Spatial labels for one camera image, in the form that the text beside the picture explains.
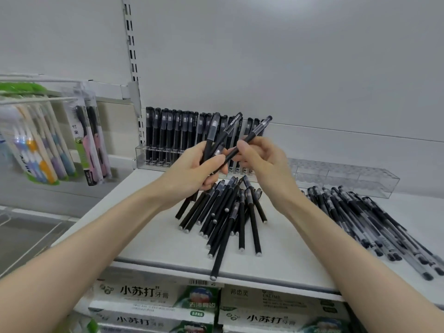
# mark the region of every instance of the toothbrush package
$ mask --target toothbrush package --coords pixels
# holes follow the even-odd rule
[[[71,126],[76,150],[79,152],[80,162],[88,185],[103,183],[103,174],[99,156],[92,133],[90,119],[86,110],[83,91],[78,88],[64,89],[66,97],[76,97],[72,102],[64,102],[63,106]]]
[[[45,92],[38,84],[0,83],[2,98],[41,97]],[[49,102],[3,106],[0,130],[31,181],[56,185],[77,175]]]
[[[112,178],[111,166],[108,153],[105,147],[105,139],[103,137],[102,124],[100,123],[99,110],[97,108],[96,95],[93,91],[84,90],[86,112],[88,113],[89,123],[96,146],[97,156],[99,157],[100,169],[104,178]]]

